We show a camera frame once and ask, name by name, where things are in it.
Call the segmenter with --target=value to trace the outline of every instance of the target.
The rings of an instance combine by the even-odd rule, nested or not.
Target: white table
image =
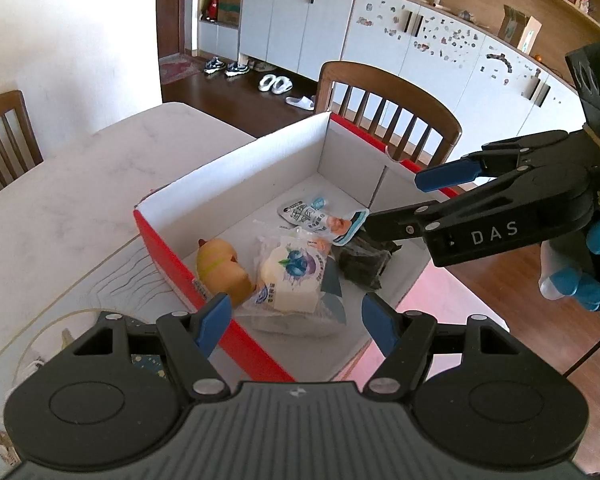
[[[0,415],[5,392],[31,359],[30,343],[56,320],[76,311],[94,319],[104,309],[154,322],[182,309],[137,237],[133,207],[149,190],[251,140],[186,105],[165,104],[84,139],[0,192]],[[504,325],[445,269],[425,272],[400,306],[407,304],[440,322],[480,313]],[[366,371],[359,366],[353,376],[377,366],[377,354],[371,347],[361,360]],[[212,363],[230,382],[240,379],[221,350]]]
[[[184,104],[83,137],[0,192],[0,352],[138,231],[134,205],[253,137]]]

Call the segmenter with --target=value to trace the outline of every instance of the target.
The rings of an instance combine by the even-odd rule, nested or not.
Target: white wall
[[[160,104],[155,0],[0,0],[0,93],[11,89],[45,158]]]

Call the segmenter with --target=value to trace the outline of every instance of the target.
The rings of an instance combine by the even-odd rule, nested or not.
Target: plastic bag
[[[334,255],[347,280],[366,290],[378,290],[380,275],[398,249],[400,245],[394,242],[372,240],[362,228],[347,245],[334,248]]]
[[[259,237],[254,295],[238,307],[239,322],[264,332],[324,337],[347,323],[331,245],[301,228]]]
[[[335,246],[342,246],[365,222],[369,209],[354,211],[347,218],[329,215],[323,208],[326,200],[318,197],[312,202],[295,200],[278,208],[278,214],[287,222],[316,233]]]

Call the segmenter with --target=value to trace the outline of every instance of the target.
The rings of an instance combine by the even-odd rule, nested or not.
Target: white cabinet
[[[324,63],[340,59],[353,0],[309,0],[298,73],[318,81]]]
[[[268,63],[298,72],[309,1],[273,0],[266,58]]]
[[[549,130],[574,132],[585,121],[580,98],[575,91],[549,74],[538,91],[519,135],[536,134]]]
[[[419,9],[407,0],[356,0],[342,59],[397,74]]]
[[[523,54],[485,38],[474,71],[453,110],[462,126],[462,136],[449,160],[480,151],[487,142],[515,137],[547,76]]]
[[[480,56],[486,35],[421,7],[400,77],[454,110]]]
[[[198,24],[198,48],[210,54],[218,47],[218,24],[200,20]]]
[[[198,48],[226,59],[238,59],[238,29],[232,25],[200,21]]]
[[[240,52],[267,58],[273,0],[242,0],[240,8]]]

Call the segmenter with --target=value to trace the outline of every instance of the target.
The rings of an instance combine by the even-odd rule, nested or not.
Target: black cable
[[[578,368],[580,368],[580,365],[584,364],[584,361],[586,361],[587,359],[589,359],[593,354],[595,354],[598,349],[600,348],[600,341],[598,341],[595,345],[593,345],[589,351],[584,354],[580,359],[578,359],[576,361],[576,363],[569,368],[565,373],[562,374],[563,377],[569,377],[571,374],[574,373],[574,371],[576,371]]]

